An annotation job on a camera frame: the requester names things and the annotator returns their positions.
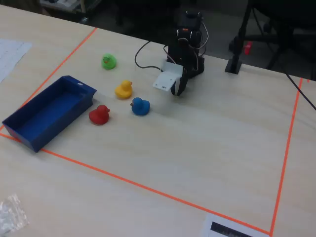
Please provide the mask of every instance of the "black cable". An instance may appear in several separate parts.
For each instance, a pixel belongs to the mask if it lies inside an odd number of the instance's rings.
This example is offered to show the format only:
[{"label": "black cable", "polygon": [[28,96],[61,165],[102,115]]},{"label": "black cable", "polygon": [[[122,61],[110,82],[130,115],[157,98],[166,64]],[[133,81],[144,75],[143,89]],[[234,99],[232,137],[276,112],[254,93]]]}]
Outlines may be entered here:
[{"label": "black cable", "polygon": [[166,51],[166,49],[165,49],[166,47],[167,47],[167,45],[165,45],[165,46],[163,47],[164,52],[167,54],[168,58],[170,58],[170,60],[171,60],[174,64],[177,64],[177,63],[171,58],[171,56],[168,54],[168,52]]},{"label": "black cable", "polygon": [[145,47],[146,45],[148,45],[150,42],[151,42],[151,41],[148,41],[147,43],[145,43],[145,44],[144,44],[143,46],[141,46],[141,48],[137,51],[137,53],[135,54],[135,58],[134,58],[135,64],[136,64],[139,68],[142,68],[142,69],[144,69],[144,68],[156,68],[156,69],[158,69],[159,71],[162,72],[162,69],[159,68],[159,67],[156,67],[156,66],[145,66],[145,67],[142,67],[142,66],[140,66],[140,65],[136,62],[136,57],[137,57],[138,53],[143,49],[143,47]]},{"label": "black cable", "polygon": [[206,45],[204,46],[204,52],[203,54],[200,55],[200,57],[202,57],[205,53],[206,53]]},{"label": "black cable", "polygon": [[[264,33],[263,33],[263,30],[262,30],[262,28],[261,28],[261,26],[260,26],[260,24],[259,24],[259,21],[258,21],[258,18],[257,18],[257,15],[256,15],[256,13],[255,13],[254,8],[252,9],[252,13],[253,13],[253,16],[254,16],[254,18],[255,18],[255,20],[256,20],[256,23],[257,23],[257,26],[258,26],[258,28],[259,28],[259,30],[260,30],[260,33],[261,33],[261,35],[263,36]],[[267,43],[267,46],[268,46],[269,50],[271,51],[271,53],[274,54],[275,52],[274,52],[273,49],[271,48],[270,44],[269,44],[268,42],[266,42],[266,43]],[[306,99],[306,101],[314,108],[314,110],[316,110],[315,105],[314,105],[314,104],[306,97],[306,95],[301,91],[301,89],[297,86],[297,84],[293,81],[293,79],[290,77],[290,75],[286,72],[286,70],[285,70],[283,64],[282,64],[278,59],[277,59],[277,63],[280,65],[280,67],[281,67],[281,69],[283,70],[284,74],[290,79],[290,81],[293,83],[293,85],[296,87],[296,89],[301,93],[301,95]]]}]

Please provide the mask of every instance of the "plastic bag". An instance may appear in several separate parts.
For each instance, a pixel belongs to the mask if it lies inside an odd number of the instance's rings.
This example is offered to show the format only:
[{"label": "plastic bag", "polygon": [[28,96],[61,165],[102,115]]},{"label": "plastic bag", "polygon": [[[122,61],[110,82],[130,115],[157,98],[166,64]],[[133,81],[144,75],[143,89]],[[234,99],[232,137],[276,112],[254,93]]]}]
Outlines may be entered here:
[{"label": "plastic bag", "polygon": [[0,237],[9,232],[17,231],[28,223],[16,194],[0,203]]}]

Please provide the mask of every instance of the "blue container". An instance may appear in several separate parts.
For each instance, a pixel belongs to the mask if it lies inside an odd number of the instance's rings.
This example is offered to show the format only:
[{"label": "blue container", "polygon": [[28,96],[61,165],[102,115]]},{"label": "blue container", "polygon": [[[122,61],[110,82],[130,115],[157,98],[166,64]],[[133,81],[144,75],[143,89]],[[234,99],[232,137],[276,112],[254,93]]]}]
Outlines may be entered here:
[{"label": "blue container", "polygon": [[63,76],[2,123],[12,137],[38,152],[92,105],[96,89]]}]

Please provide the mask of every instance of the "paper sheet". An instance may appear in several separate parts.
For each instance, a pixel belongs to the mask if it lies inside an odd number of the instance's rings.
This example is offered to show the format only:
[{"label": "paper sheet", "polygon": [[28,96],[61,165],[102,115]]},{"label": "paper sheet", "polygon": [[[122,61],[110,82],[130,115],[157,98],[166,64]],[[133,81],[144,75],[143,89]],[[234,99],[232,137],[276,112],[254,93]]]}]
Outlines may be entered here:
[{"label": "paper sheet", "polygon": [[200,233],[200,237],[269,237],[249,227],[208,214]]},{"label": "paper sheet", "polygon": [[0,39],[0,82],[32,47],[31,43]]}]

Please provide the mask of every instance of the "yellow rubber duck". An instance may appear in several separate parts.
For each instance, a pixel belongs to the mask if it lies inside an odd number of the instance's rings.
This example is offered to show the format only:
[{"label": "yellow rubber duck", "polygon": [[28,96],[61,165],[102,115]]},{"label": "yellow rubber duck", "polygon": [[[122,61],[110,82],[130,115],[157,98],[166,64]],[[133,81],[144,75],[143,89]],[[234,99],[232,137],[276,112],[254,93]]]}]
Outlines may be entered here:
[{"label": "yellow rubber duck", "polygon": [[133,83],[128,80],[122,81],[121,85],[119,85],[117,88],[115,88],[115,95],[119,98],[128,98],[133,93],[132,85]]}]

